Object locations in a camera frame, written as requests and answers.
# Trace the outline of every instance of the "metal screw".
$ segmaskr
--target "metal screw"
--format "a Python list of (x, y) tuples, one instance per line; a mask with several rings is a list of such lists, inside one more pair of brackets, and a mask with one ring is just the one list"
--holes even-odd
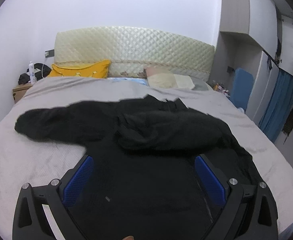
[(266, 188), (266, 187), (267, 187), (267, 184), (265, 184), (265, 182), (260, 182), (260, 183), (259, 183), (259, 186), (260, 186), (261, 188)]
[(237, 181), (236, 179), (234, 179), (234, 178), (229, 179), (229, 182), (230, 182), (230, 184), (232, 184), (232, 185), (236, 185), (236, 184), (238, 184), (238, 181)]
[(29, 184), (28, 183), (24, 183), (23, 185), (22, 185), (22, 188), (23, 189), (26, 189), (26, 188), (28, 188), (29, 187)]
[(59, 184), (59, 180), (58, 179), (54, 179), (53, 181), (51, 181), (51, 185), (52, 186), (56, 186), (57, 184)]

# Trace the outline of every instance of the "power outlet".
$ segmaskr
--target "power outlet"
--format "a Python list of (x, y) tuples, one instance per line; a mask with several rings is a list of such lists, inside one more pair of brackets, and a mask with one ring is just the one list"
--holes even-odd
[(54, 57), (54, 49), (47, 50), (45, 52), (45, 57)]

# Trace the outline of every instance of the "black frame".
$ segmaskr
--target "black frame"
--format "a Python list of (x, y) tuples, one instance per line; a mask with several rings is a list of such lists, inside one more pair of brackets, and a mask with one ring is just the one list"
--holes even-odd
[[(205, 155), (200, 155), (224, 187), (229, 189), (226, 205), (211, 225), (203, 240), (278, 239), (277, 206), (269, 187), (260, 185), (233, 185), (215, 169)], [(87, 240), (62, 204), (62, 192), (88, 155), (54, 185), (21, 188), (13, 221), (13, 240), (53, 240), (54, 234), (45, 216), (42, 204), (49, 205), (53, 217), (66, 240)]]

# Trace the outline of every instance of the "wooden nightstand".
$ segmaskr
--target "wooden nightstand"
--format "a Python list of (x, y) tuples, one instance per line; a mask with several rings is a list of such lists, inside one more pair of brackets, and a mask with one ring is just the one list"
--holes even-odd
[(15, 88), (13, 88), (13, 98), (14, 103), (17, 103), (25, 94), (25, 92), (31, 87), (31, 83), (27, 83), (24, 85), (17, 85)]

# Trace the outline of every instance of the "black clothing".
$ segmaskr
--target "black clothing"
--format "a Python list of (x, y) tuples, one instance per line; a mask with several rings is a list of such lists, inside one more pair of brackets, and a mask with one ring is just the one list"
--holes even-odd
[(18, 118), (15, 130), (87, 148), (93, 173), (68, 210), (89, 239), (200, 239), (221, 208), (199, 187), (194, 160), (201, 153), (228, 178), (262, 181), (226, 123), (179, 99), (35, 109)]

